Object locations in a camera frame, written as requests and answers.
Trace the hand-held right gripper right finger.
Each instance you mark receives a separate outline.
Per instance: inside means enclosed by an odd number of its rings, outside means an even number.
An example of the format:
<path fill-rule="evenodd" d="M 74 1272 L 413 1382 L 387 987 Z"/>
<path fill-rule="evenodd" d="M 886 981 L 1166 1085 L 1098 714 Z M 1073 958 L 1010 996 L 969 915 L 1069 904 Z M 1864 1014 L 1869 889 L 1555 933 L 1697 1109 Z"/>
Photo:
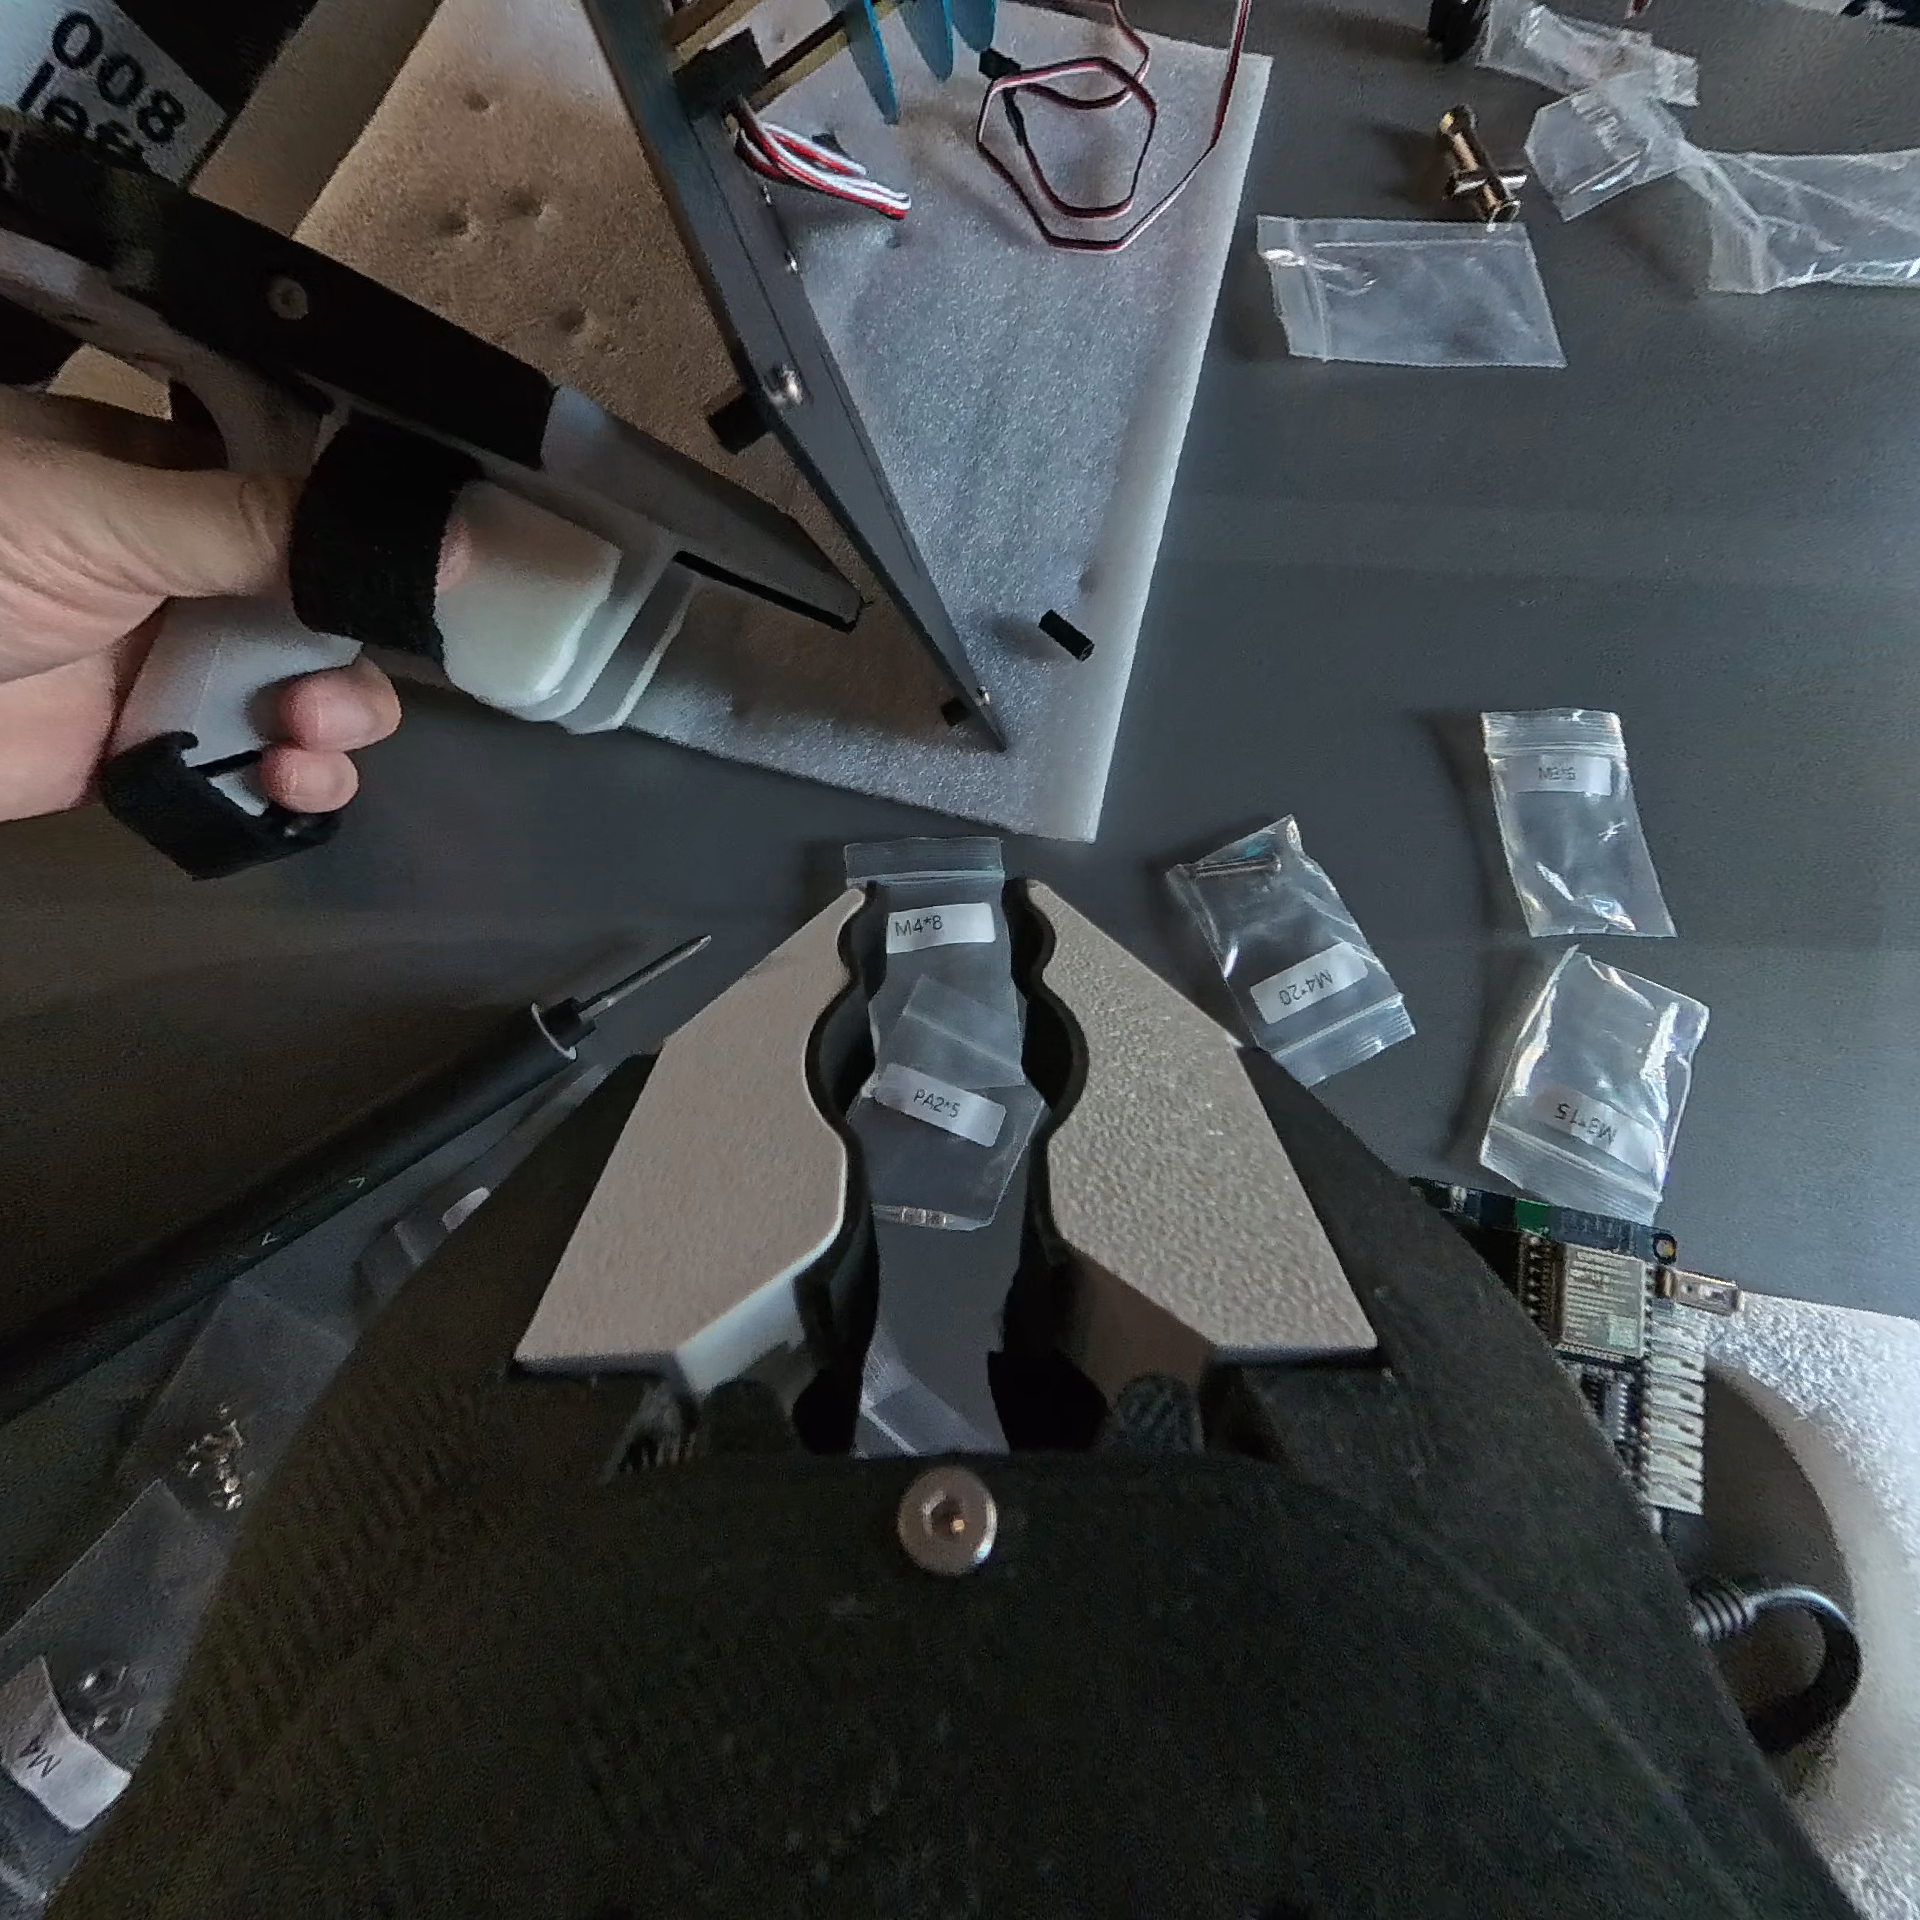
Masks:
<path fill-rule="evenodd" d="M 1045 1147 L 1079 1370 L 1374 1361 L 1377 1330 L 1226 1026 L 1045 882 L 1041 994 L 1071 1026 Z"/>

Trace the blue hobby robot arm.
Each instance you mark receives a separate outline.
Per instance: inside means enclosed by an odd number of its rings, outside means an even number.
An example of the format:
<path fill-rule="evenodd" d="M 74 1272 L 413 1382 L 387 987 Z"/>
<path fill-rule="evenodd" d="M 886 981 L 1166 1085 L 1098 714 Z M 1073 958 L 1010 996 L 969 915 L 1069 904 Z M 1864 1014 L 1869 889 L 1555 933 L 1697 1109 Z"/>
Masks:
<path fill-rule="evenodd" d="M 1099 22 L 1114 43 L 1122 35 L 1145 41 L 1122 5 L 1050 9 Z M 909 526 L 773 201 L 779 186 L 888 224 L 905 221 L 905 193 L 878 180 L 837 138 L 783 129 L 778 102 L 821 69 L 850 60 L 871 107 L 897 129 L 901 90 L 882 22 L 903 20 L 928 78 L 947 85 L 958 48 L 971 57 L 991 46 L 1009 53 L 999 46 L 1003 5 L 831 5 L 825 20 L 778 60 L 765 54 L 752 29 L 767 5 L 589 3 L 584 11 L 741 378 L 738 411 L 783 444 L 937 666 L 947 726 L 976 730 L 1006 752 L 995 699 Z M 1141 193 L 1131 244 L 1173 210 L 1226 138 L 1248 14 L 1248 5 L 1237 5 L 1206 145 L 1160 194 Z"/>

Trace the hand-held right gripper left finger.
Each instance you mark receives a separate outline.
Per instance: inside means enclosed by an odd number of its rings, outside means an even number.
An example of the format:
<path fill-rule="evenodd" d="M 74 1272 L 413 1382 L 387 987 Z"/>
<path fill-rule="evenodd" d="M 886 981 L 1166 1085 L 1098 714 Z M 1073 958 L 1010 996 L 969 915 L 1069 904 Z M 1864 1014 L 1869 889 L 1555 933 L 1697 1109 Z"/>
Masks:
<path fill-rule="evenodd" d="M 810 1077 L 856 974 L 849 889 L 658 1049 L 515 1361 L 702 1401 L 810 1344 L 803 1280 L 849 1228 L 849 1142 Z"/>

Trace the black screwdriver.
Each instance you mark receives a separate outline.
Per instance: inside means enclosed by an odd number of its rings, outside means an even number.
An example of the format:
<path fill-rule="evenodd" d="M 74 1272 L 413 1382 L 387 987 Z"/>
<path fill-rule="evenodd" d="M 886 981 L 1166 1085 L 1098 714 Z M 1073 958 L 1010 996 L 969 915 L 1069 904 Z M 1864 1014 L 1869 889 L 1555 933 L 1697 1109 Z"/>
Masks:
<path fill-rule="evenodd" d="M 699 936 L 591 996 L 529 1003 L 259 1185 L 90 1280 L 6 1341 L 3 1420 L 46 1403 L 474 1126 L 555 1084 L 623 1002 L 711 944 Z"/>

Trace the white foam sheet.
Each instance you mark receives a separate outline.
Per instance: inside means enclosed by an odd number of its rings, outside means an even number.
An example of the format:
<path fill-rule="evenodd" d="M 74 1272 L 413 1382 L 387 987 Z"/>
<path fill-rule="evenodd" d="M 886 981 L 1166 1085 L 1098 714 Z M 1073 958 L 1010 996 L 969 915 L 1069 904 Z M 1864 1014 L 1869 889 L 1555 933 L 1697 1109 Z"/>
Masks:
<path fill-rule="evenodd" d="M 971 146 L 979 81 L 903 76 L 886 129 L 849 61 L 778 109 L 914 201 L 890 227 L 805 194 L 778 219 L 1006 752 L 871 579 L 854 634 L 699 593 L 624 726 L 695 752 L 1086 844 L 1109 786 L 1269 61 L 1222 146 L 1115 257 L 1058 257 Z M 320 5 L 206 160 L 199 194 L 515 352 L 857 555 L 784 448 L 730 458 L 704 292 L 581 5 Z M 1071 660 L 1039 628 L 1096 640 Z"/>

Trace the brass standoff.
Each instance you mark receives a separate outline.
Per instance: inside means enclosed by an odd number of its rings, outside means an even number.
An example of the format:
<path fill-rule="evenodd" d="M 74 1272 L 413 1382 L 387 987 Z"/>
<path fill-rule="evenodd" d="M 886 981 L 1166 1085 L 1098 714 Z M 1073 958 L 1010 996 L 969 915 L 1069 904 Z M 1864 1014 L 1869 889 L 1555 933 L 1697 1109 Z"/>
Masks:
<path fill-rule="evenodd" d="M 1443 163 L 1443 203 L 1453 216 L 1489 232 L 1520 224 L 1533 171 L 1494 154 L 1472 105 L 1454 102 L 1441 112 L 1433 139 Z"/>

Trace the white foam block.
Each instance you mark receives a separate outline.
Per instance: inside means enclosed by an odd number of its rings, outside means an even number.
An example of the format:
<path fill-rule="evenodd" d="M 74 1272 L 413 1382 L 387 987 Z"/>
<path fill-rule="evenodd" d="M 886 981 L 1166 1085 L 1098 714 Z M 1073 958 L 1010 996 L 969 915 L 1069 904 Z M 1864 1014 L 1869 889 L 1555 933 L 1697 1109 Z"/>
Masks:
<path fill-rule="evenodd" d="M 1864 1915 L 1918 1915 L 1918 1329 L 1750 1294 L 1710 1332 L 1689 1572 L 1805 1584 L 1853 1619 L 1864 1682 L 1770 1766 Z"/>

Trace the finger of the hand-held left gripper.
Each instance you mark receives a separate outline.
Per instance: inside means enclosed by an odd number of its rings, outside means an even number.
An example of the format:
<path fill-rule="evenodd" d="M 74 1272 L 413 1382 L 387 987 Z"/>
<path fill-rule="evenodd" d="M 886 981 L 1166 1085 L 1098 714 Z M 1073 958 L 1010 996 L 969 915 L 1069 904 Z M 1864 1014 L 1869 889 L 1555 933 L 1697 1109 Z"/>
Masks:
<path fill-rule="evenodd" d="M 624 730 L 699 593 L 731 593 L 849 634 L 861 590 L 803 526 L 738 483 L 559 386 L 539 453 L 542 504 L 618 550 L 609 600 L 561 682 L 520 704 L 576 736 Z"/>

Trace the small clear zip bag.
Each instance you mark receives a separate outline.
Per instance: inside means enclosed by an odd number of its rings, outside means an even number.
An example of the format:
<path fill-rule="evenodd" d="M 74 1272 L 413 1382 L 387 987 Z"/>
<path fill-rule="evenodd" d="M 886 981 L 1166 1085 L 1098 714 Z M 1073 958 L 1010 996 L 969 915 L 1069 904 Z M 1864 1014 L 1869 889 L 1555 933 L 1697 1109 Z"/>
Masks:
<path fill-rule="evenodd" d="M 899 836 L 849 844 L 847 881 L 871 899 L 875 933 L 863 936 L 871 1041 L 881 1049 L 921 981 L 983 1012 L 969 1035 L 1021 1068 L 1027 1006 L 1015 982 L 1006 869 L 998 835 Z"/>

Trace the black control circuit board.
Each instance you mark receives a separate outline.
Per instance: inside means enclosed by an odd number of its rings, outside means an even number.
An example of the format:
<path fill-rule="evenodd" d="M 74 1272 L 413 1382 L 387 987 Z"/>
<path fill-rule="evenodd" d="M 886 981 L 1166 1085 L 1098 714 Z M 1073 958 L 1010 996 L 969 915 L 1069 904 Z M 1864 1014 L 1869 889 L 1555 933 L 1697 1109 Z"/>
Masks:
<path fill-rule="evenodd" d="M 1657 1537 L 1706 1500 L 1709 1348 L 1741 1285 L 1680 1265 L 1678 1240 L 1624 1217 L 1416 1178 L 1544 1336 Z"/>

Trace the person's left hand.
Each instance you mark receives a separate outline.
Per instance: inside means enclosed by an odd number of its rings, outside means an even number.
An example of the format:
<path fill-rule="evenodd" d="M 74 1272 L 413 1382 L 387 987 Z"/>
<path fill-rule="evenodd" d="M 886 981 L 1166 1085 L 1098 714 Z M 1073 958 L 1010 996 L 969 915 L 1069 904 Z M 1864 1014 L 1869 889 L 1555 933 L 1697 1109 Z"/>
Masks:
<path fill-rule="evenodd" d="M 202 425 L 6 388 L 6 822 L 99 796 L 170 603 L 287 586 L 299 492 L 229 472 Z"/>

